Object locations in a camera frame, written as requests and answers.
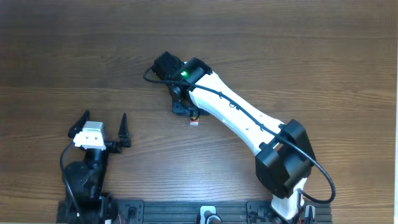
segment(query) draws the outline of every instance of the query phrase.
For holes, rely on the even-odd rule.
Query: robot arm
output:
[[[255,109],[197,58],[183,63],[165,52],[155,60],[151,69],[161,81],[148,80],[145,75],[144,78],[168,85],[174,113],[212,114],[249,146],[256,158],[257,178],[273,194],[271,207],[284,222],[289,223],[297,217],[299,207],[303,205],[299,189],[303,189],[313,164],[291,144],[283,144],[279,139],[288,139],[286,141],[300,147],[315,160],[304,127],[295,120],[284,124]],[[264,124],[262,128],[254,120]]]

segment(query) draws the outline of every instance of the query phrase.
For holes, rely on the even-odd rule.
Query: wooden table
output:
[[[392,223],[396,1],[0,2],[0,221],[54,222],[59,156],[83,114],[132,148],[112,155],[118,198],[270,198],[251,151],[212,116],[190,126],[143,71],[165,50],[203,59],[259,110],[307,129],[333,177],[335,223]],[[77,149],[68,161],[80,160]],[[306,191],[327,198],[313,170]]]

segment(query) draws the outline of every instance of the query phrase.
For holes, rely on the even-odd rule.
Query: white plastic part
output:
[[[271,207],[286,221],[291,220],[299,212],[297,208],[298,202],[300,200],[300,206],[304,206],[304,199],[301,195],[299,198],[299,192],[297,189],[304,189],[304,184],[307,178],[303,178],[299,183],[293,188],[293,194],[289,198],[280,199],[273,195]]]
[[[278,119],[271,118],[263,112],[255,109],[255,107],[229,89],[215,72],[211,75],[204,75],[196,82],[196,84],[216,91],[221,91],[223,94],[242,106],[242,108],[249,112],[259,122],[264,124],[265,127],[275,133],[280,132],[278,126],[283,124],[283,122]],[[220,98],[212,92],[199,88],[195,88],[193,91],[190,91],[189,94],[191,100],[197,107],[211,113],[227,125],[227,127],[234,131],[249,146],[255,156],[260,152],[260,143],[264,142],[268,144],[274,138],[274,136],[268,132],[261,131],[259,126],[257,126],[242,111],[231,106],[229,101],[225,98]]]
[[[86,121],[83,129],[73,138],[73,142],[76,147],[105,150],[104,137],[104,124],[102,122]]]

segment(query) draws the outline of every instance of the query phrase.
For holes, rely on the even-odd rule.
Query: table top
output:
[[[396,1],[5,0],[0,6],[0,221],[54,222],[59,157],[83,114],[132,148],[111,155],[117,198],[270,198],[252,152],[212,116],[190,126],[142,73],[165,50],[198,57],[262,112],[307,130],[335,181],[335,223],[391,223]],[[72,150],[68,161],[83,153]],[[306,191],[327,198],[317,170]]]

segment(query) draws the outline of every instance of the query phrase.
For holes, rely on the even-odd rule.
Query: wooden surface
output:
[[[212,116],[189,126],[165,86],[142,80],[168,50],[306,127],[337,187],[335,223],[392,223],[396,37],[387,0],[0,1],[0,221],[55,221],[59,156],[84,110],[110,139],[127,113],[133,145],[104,186],[118,198],[270,198],[242,140]],[[330,193],[315,169],[306,191]]]

